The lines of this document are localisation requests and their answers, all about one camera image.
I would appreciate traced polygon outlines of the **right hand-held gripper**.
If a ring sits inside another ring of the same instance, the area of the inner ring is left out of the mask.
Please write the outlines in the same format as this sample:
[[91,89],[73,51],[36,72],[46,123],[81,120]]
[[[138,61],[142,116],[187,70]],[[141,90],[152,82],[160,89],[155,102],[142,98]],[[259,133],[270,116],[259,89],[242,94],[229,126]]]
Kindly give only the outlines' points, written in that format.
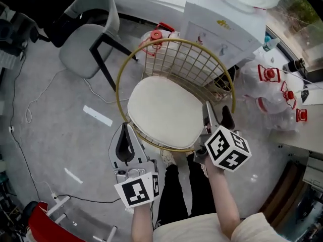
[[227,105],[223,107],[221,126],[209,101],[202,106],[202,114],[207,134],[202,134],[200,142],[195,146],[194,161],[204,163],[209,156],[216,167],[235,172],[252,154],[248,142],[231,131],[235,123],[230,109]]

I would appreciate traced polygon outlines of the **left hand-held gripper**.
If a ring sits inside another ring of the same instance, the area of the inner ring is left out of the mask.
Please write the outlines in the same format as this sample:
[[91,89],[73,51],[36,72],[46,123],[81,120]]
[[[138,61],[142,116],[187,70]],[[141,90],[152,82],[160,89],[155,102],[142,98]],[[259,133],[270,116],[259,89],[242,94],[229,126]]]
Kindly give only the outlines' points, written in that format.
[[[126,208],[153,202],[160,195],[157,161],[148,160],[143,144],[128,123],[122,123],[109,146],[119,197]],[[147,161],[128,166],[131,161]]]

